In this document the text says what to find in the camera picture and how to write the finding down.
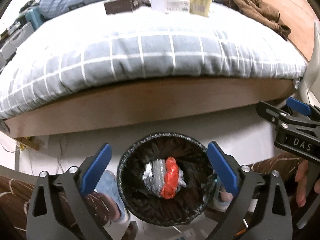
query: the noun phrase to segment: wooden floor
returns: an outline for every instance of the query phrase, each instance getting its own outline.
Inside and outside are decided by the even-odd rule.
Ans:
[[[263,0],[280,12],[280,19],[291,28],[289,40],[309,61],[314,43],[314,19],[317,18],[307,0]]]

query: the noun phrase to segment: plastic bag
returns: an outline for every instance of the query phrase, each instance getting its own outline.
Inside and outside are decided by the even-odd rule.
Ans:
[[[159,198],[145,185],[146,164],[173,157],[183,171],[186,187],[172,199]],[[158,133],[134,143],[122,156],[117,183],[126,207],[137,218],[158,226],[190,223],[200,215],[215,192],[212,166],[206,148],[175,133]]]
[[[179,167],[173,157],[165,161],[167,172],[164,176],[164,186],[161,189],[161,196],[165,199],[174,198],[178,188]]]

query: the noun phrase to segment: wooden bed frame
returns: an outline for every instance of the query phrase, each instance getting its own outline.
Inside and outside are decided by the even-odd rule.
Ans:
[[[10,137],[96,130],[286,98],[292,80],[168,77],[85,90],[7,119]]]

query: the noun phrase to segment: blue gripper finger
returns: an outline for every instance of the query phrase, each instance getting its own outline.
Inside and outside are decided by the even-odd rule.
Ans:
[[[311,115],[311,107],[295,98],[287,98],[287,106],[305,116]]]
[[[94,191],[103,172],[108,166],[111,157],[111,146],[106,144],[100,149],[98,156],[95,158],[95,160],[92,162],[85,174],[82,176],[80,194],[83,197],[87,196],[88,194]]]
[[[207,155],[209,161],[222,181],[226,191],[233,196],[237,196],[239,194],[237,175],[225,159],[223,151],[215,144],[211,142],[208,145]]]

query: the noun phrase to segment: red plastic bag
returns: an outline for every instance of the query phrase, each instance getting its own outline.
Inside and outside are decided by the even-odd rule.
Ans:
[[[167,172],[164,176],[164,186],[161,189],[161,196],[165,199],[174,198],[178,187],[179,167],[175,158],[169,157],[165,161]]]

